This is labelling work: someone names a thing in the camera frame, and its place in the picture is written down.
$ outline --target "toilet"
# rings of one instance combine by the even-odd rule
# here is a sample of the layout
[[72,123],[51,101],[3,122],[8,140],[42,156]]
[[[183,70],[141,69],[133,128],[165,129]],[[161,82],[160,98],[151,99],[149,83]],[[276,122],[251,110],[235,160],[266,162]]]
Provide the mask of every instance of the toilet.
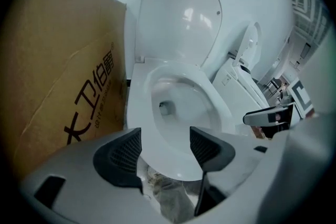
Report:
[[235,133],[228,106],[200,70],[221,22],[219,0],[141,0],[127,125],[141,127],[145,162],[173,179],[202,179],[190,126]]
[[259,61],[260,52],[260,25],[258,22],[250,22],[237,54],[229,54],[229,59],[213,81],[214,88],[229,107],[236,126],[244,126],[243,117],[246,113],[269,107],[250,72]]

